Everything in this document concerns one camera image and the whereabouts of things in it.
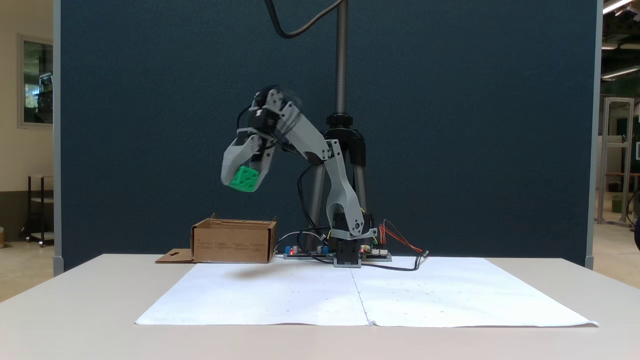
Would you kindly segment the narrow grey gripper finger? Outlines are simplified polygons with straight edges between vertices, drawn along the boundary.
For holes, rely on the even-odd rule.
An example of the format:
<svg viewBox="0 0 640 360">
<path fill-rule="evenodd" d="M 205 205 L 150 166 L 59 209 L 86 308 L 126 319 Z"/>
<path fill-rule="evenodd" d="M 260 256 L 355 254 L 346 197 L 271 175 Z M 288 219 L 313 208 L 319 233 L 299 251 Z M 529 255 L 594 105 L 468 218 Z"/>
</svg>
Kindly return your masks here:
<svg viewBox="0 0 640 360">
<path fill-rule="evenodd" d="M 250 145 L 249 191 L 255 192 L 268 173 L 274 157 L 275 145 Z"/>
</svg>

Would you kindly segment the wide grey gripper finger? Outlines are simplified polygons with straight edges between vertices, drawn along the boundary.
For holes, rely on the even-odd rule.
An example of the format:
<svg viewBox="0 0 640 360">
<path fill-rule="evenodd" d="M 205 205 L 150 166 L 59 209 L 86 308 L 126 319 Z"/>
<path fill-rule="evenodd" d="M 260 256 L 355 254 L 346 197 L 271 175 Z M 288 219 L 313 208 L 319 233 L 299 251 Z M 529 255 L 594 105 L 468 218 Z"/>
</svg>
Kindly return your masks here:
<svg viewBox="0 0 640 360">
<path fill-rule="evenodd" d="M 222 157 L 221 182 L 227 187 L 250 187 L 250 164 L 241 163 L 241 150 L 233 142 Z"/>
</svg>

